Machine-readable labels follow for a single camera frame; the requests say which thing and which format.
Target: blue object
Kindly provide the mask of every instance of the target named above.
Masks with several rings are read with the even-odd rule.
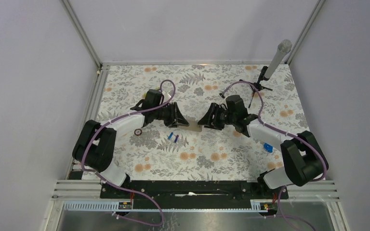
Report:
[[[266,149],[266,151],[268,151],[270,153],[273,152],[273,146],[271,146],[268,143],[264,143],[264,149]]]

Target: gray wall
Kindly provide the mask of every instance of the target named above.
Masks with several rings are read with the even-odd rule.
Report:
[[[317,0],[71,0],[103,62],[270,61]]]
[[[351,230],[370,230],[370,1],[327,1],[291,71]]]
[[[0,231],[36,231],[96,67],[58,0],[0,0]]]

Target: white backdrop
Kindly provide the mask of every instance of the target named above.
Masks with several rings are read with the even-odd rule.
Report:
[[[102,62],[270,61],[317,0],[71,0]]]

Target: cylindrical gray device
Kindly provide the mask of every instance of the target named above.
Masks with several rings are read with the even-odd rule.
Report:
[[[280,62],[283,60],[284,56],[288,54],[291,50],[291,47],[293,44],[290,40],[285,39],[283,40],[278,46],[277,46],[277,52],[275,54],[275,57],[273,58],[272,62],[270,63],[269,67],[266,70],[266,73],[263,76],[263,79],[268,81]]]

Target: tabletop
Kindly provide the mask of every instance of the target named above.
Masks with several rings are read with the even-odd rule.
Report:
[[[177,102],[188,120],[201,119],[211,103],[223,103],[219,93],[231,83],[243,79],[255,82],[263,65],[117,65],[111,66],[96,121],[104,122],[125,114],[149,89],[156,89],[165,79],[176,85],[172,102]],[[291,133],[308,129],[300,99],[289,66],[281,64],[263,86],[266,123]],[[163,85],[169,92],[172,86]],[[252,90],[246,84],[234,85],[226,96],[238,94],[245,106],[251,100]],[[257,94],[249,113],[260,108]],[[281,153],[269,153],[264,142],[248,138],[227,125],[223,130],[203,128],[202,132],[167,128],[155,120],[142,129],[116,140],[113,161],[130,175],[132,180],[255,180],[260,173],[282,167]],[[178,135],[177,143],[168,136]],[[83,180],[96,179],[85,172]]]

